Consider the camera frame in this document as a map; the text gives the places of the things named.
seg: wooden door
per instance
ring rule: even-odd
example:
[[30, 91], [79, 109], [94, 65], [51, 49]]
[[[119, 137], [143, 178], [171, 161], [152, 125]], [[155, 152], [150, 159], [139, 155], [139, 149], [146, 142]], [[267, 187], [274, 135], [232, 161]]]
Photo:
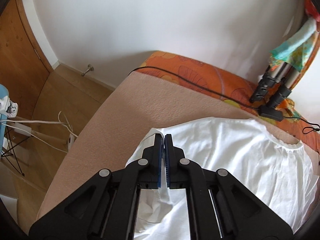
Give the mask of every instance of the wooden door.
[[48, 76], [25, 32], [16, 0], [10, 0], [0, 16], [0, 84], [18, 103], [18, 116], [31, 118]]

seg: silver round bolt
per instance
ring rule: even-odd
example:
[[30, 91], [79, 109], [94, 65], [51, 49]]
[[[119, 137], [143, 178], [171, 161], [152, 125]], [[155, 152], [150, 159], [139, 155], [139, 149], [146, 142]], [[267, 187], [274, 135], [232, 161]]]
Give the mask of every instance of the silver round bolt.
[[186, 158], [182, 158], [180, 159], [180, 163], [182, 165], [188, 165], [190, 163], [190, 160], [189, 159], [186, 159]]
[[225, 176], [228, 175], [228, 171], [225, 170], [225, 169], [220, 169], [220, 170], [218, 170], [218, 174], [219, 174], [220, 176], [222, 176], [222, 177], [225, 177]]
[[103, 170], [99, 171], [99, 175], [100, 175], [101, 177], [109, 176], [109, 174], [110, 174], [110, 171], [107, 170], [107, 169], [103, 169]]
[[148, 164], [148, 160], [147, 159], [140, 159], [140, 160], [138, 160], [138, 163], [140, 165], [147, 165]]

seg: light blue plastic object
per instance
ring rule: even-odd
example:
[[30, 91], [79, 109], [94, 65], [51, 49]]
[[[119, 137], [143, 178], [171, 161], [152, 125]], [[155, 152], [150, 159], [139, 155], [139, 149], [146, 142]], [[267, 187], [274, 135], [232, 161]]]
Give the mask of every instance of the light blue plastic object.
[[[3, 85], [0, 84], [0, 98], [4, 98], [5, 96], [9, 96], [9, 92]], [[4, 114], [0, 114], [0, 120], [5, 120], [5, 119], [7, 119], [7, 116]], [[3, 145], [4, 130], [5, 130], [5, 126], [1, 124], [0, 125], [1, 149], [2, 149], [2, 145]]]

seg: wooden floor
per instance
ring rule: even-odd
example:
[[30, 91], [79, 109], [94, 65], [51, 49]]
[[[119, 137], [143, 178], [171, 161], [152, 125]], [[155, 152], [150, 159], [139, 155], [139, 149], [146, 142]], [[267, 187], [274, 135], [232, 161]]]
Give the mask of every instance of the wooden floor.
[[[48, 77], [36, 103], [32, 119], [57, 121], [58, 113], [62, 110], [72, 124], [74, 133], [78, 135], [111, 93], [111, 90], [102, 85], [60, 65]], [[41, 124], [31, 127], [47, 135], [69, 139], [70, 133], [61, 125]], [[35, 138], [28, 139], [22, 146], [29, 151], [29, 158], [27, 163], [20, 164], [21, 169], [25, 177], [40, 189], [35, 189], [13, 176], [18, 193], [18, 223], [22, 230], [28, 233], [36, 220], [45, 192], [66, 153], [55, 150]], [[65, 151], [68, 149], [67, 145], [54, 146]]]

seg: white fabric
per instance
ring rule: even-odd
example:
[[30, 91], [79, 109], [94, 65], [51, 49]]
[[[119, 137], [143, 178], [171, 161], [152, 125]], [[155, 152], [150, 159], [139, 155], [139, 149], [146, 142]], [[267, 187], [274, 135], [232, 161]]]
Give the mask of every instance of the white fabric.
[[[153, 145], [155, 133], [172, 134], [173, 145], [182, 148], [185, 157], [202, 168], [228, 170], [293, 232], [301, 226], [318, 180], [301, 141], [285, 144], [253, 119], [209, 117], [152, 128], [127, 164], [141, 158], [143, 149]], [[159, 190], [141, 191], [134, 238], [190, 239], [185, 190], [166, 187], [164, 166], [161, 185]]]

